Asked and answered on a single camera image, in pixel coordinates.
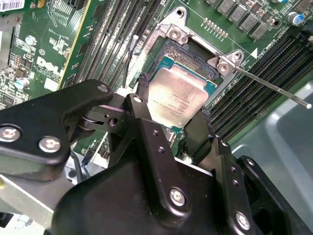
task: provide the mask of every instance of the black plastic part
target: black plastic part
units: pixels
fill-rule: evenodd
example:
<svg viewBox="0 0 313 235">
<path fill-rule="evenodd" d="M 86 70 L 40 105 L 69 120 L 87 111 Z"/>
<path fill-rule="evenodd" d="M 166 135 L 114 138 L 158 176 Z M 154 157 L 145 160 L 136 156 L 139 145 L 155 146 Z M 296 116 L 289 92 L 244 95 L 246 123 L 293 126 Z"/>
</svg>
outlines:
<svg viewBox="0 0 313 235">
<path fill-rule="evenodd" d="M 52 235 L 218 235 L 214 223 L 211 176 L 175 162 L 193 205 L 190 216 L 175 228 L 154 216 L 148 181 L 135 148 L 118 164 L 72 188 L 55 210 Z"/>
<path fill-rule="evenodd" d="M 98 86 L 104 85 L 89 80 L 2 110 L 0 126 L 16 127 L 21 136 L 14 142 L 0 141 L 0 173 L 39 181 L 56 178 L 69 157 L 69 140 L 84 110 L 113 96 L 109 88 L 103 92 Z M 45 153 L 38 147 L 46 136 L 60 140 L 58 152 Z"/>
<path fill-rule="evenodd" d="M 209 155 L 199 166 L 211 171 L 216 180 L 214 187 L 215 220 L 222 233 L 254 235 L 254 224 L 250 229 L 243 229 L 236 219 L 236 213 L 241 212 L 248 221 L 253 221 L 248 196 L 241 168 L 231 160 L 229 145 L 221 138 L 212 141 Z"/>
<path fill-rule="evenodd" d="M 241 156 L 237 163 L 244 173 L 253 219 L 264 234 L 312 234 L 253 159 Z"/>
</svg>

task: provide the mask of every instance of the bolt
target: bolt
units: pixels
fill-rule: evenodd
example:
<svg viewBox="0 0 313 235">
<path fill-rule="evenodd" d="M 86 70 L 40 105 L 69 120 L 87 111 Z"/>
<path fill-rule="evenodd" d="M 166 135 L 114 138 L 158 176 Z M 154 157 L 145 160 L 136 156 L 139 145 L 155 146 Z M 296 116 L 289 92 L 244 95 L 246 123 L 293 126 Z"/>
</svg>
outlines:
<svg viewBox="0 0 313 235">
<path fill-rule="evenodd" d="M 138 97 L 138 96 L 134 96 L 134 101 L 141 103 L 142 99 L 140 99 L 140 97 Z"/>
<path fill-rule="evenodd" d="M 170 198 L 176 206 L 181 207 L 185 204 L 185 196 L 177 188 L 172 188 L 170 190 Z"/>
<path fill-rule="evenodd" d="M 11 126 L 4 126 L 0 128 L 0 141 L 13 142 L 21 136 L 18 129 Z"/>
<path fill-rule="evenodd" d="M 240 60 L 242 58 L 242 55 L 240 53 L 236 53 L 234 58 L 235 60 Z"/>
<path fill-rule="evenodd" d="M 237 212 L 236 219 L 240 227 L 242 227 L 244 230 L 250 229 L 250 223 L 244 214 L 242 214 L 241 212 Z"/>
<path fill-rule="evenodd" d="M 108 92 L 108 88 L 104 85 L 98 86 L 98 89 L 102 92 Z"/>
<path fill-rule="evenodd" d="M 179 35 L 179 34 L 178 34 L 177 31 L 172 32 L 172 37 L 173 37 L 173 38 L 175 38 L 175 39 L 178 38 L 178 35 Z"/>
<path fill-rule="evenodd" d="M 46 153 L 55 153 L 60 150 L 61 143 L 58 138 L 47 136 L 39 141 L 39 148 Z"/>
<path fill-rule="evenodd" d="M 225 147 L 228 146 L 228 144 L 227 144 L 224 140 L 221 140 L 221 143 L 222 143 L 222 145 L 224 145 Z"/>
<path fill-rule="evenodd" d="M 250 158 L 247 158 L 246 160 L 250 165 L 254 165 L 254 162 L 250 159 Z"/>
<path fill-rule="evenodd" d="M 225 71 L 227 70 L 227 67 L 226 67 L 226 66 L 221 66 L 220 70 L 221 70 L 222 72 L 225 72 Z"/>
</svg>

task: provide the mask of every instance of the metal lever arm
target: metal lever arm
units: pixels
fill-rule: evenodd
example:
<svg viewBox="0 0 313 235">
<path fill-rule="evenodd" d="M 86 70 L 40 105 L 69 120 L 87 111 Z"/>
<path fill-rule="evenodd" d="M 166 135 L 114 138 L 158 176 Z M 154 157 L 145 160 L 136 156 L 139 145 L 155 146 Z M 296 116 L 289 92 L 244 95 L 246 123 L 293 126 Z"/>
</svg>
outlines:
<svg viewBox="0 0 313 235">
<path fill-rule="evenodd" d="M 16 128 L 20 136 L 15 141 L 0 141 L 0 173 L 39 181 L 58 177 L 82 113 L 112 96 L 106 85 L 88 80 L 2 110 L 0 125 Z M 45 142 L 46 148 L 40 149 L 39 143 L 46 137 L 54 142 Z"/>
</svg>

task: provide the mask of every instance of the cable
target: cable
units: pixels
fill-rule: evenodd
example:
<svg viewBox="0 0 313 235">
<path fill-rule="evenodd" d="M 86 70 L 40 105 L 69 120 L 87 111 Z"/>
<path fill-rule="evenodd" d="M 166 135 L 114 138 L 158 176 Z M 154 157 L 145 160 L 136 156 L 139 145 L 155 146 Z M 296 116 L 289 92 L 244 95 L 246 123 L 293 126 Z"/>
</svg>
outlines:
<svg viewBox="0 0 313 235">
<path fill-rule="evenodd" d="M 79 163 L 78 156 L 72 150 L 70 151 L 70 156 L 74 160 L 75 170 L 76 170 L 76 177 L 77 177 L 77 183 L 80 183 L 80 182 L 83 181 L 83 173 L 82 173 L 82 169 L 80 168 L 80 163 Z"/>
<path fill-rule="evenodd" d="M 129 47 L 129 51 L 128 51 L 128 57 L 126 60 L 126 64 L 125 64 L 125 69 L 124 69 L 124 77 L 123 77 L 123 88 L 126 88 L 126 81 L 127 81 L 127 75 L 128 75 L 128 69 L 129 69 L 129 64 L 131 62 L 132 56 L 133 56 L 133 51 L 137 45 L 139 37 L 137 35 L 133 36 L 133 39 L 131 41 L 131 45 Z"/>
</svg>

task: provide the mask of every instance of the black chip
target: black chip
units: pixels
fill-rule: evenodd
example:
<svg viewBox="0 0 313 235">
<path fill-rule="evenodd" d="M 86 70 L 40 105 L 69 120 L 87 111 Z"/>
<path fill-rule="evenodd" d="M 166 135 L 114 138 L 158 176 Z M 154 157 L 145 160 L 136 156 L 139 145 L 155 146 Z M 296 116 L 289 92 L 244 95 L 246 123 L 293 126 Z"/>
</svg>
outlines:
<svg viewBox="0 0 313 235">
<path fill-rule="evenodd" d="M 270 12 L 267 12 L 267 13 L 265 13 L 265 15 L 261 18 L 261 20 L 266 23 L 266 22 L 268 21 L 268 19 L 269 19 L 271 16 L 272 16 L 272 14 L 271 14 Z"/>
<path fill-rule="evenodd" d="M 26 59 L 24 59 L 24 58 L 21 58 L 21 61 L 20 61 L 20 65 L 23 65 L 23 66 L 25 66 L 25 64 L 26 64 Z"/>
<path fill-rule="evenodd" d="M 262 7 L 262 5 L 257 2 L 257 3 L 255 3 L 255 5 L 251 8 L 250 11 L 251 11 L 253 14 L 256 14 L 257 11 L 258 11 L 261 7 Z"/>
<path fill-rule="evenodd" d="M 89 42 L 82 44 L 79 48 L 79 52 L 77 55 L 81 55 L 81 54 L 85 53 L 87 48 L 88 48 L 88 45 L 89 45 Z"/>
<path fill-rule="evenodd" d="M 101 14 L 103 13 L 103 9 L 104 9 L 104 4 L 96 5 L 92 18 L 98 18 L 99 16 L 101 16 Z"/>
<path fill-rule="evenodd" d="M 24 70 L 22 69 L 17 69 L 15 72 L 15 76 L 20 78 L 20 77 L 24 77 Z"/>
<path fill-rule="evenodd" d="M 13 106 L 14 105 L 14 99 L 7 96 L 6 94 L 2 95 L 2 104 L 5 104 L 6 106 Z"/>
<path fill-rule="evenodd" d="M 26 60 L 25 62 L 25 67 L 31 68 L 33 63 L 31 63 L 30 61 Z"/>
</svg>

